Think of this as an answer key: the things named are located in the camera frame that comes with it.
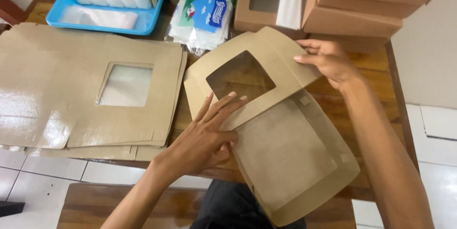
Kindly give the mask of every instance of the hand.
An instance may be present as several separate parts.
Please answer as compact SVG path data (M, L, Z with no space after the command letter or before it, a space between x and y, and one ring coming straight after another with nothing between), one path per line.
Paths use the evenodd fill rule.
M335 89L341 91L346 82L363 78L338 43L314 39L298 40L297 43L309 54L295 56L294 60L315 65Z
M173 170L178 178L199 173L223 162L229 157L228 146L235 147L238 143L238 133L235 130L219 129L234 111L247 103L248 98L243 96L238 102L229 104L236 97L236 93L231 92L210 107L213 95L212 92L206 97L189 127L153 161L165 162L165 169L168 172Z

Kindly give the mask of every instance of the dark pants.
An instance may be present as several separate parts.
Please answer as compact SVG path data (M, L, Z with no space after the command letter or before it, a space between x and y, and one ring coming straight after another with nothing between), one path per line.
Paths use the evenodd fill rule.
M260 227L273 228L264 214L260 204L252 195L248 186L231 181L213 180L203 199L198 219L229 219L237 218L251 220L255 218ZM301 218L281 229L306 229L305 219Z

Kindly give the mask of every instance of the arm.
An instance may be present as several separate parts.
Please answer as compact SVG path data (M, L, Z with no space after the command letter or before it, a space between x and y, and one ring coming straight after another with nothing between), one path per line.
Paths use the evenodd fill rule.
M195 119L173 144L155 157L146 172L101 226L102 229L140 229L165 189L183 175L214 167L229 157L229 145L238 142L235 130L219 131L235 110L247 103L238 102L234 92L210 107L213 93L203 103Z
M375 92L338 44L311 39L298 43L310 55L294 59L316 65L346 101L384 226L432 229L424 185Z

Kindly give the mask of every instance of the blue plastic tray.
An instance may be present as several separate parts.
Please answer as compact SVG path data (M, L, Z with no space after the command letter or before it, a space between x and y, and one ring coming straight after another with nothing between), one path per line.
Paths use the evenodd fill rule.
M157 22L157 17L159 16L160 8L162 7L163 2L164 2L164 0L158 0L156 8L146 10L146 9L133 9L133 8L115 8L115 7L110 7L110 6L98 6L98 5L82 5L82 4L79 4L76 0L56 0L53 7L51 8L48 15L46 16L46 22L50 26L58 27L58 28L76 28L76 29L104 31L104 32L131 34L131 35L149 35L149 34L151 34L152 30L154 29L155 23ZM65 10L65 8L69 5L71 6L74 4L80 5L83 7L96 8L96 9L101 9L101 10L137 12L137 14L138 14L137 23L135 24L135 27L133 29L121 29L121 28L87 26L87 25L59 22L60 16L62 15L62 12ZM144 13L144 12L147 12L152 15L152 20L150 21L150 23L147 25L146 28L144 28L144 26L141 26L142 21L144 21L145 17L147 16L146 13Z

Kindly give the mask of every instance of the wooden chair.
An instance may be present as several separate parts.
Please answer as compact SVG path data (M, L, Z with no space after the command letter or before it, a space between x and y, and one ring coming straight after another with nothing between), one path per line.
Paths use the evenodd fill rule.
M74 183L68 188L57 229L99 229L131 185ZM144 229L189 228L206 190L167 189ZM356 229L351 199L334 197L306 216L308 229Z

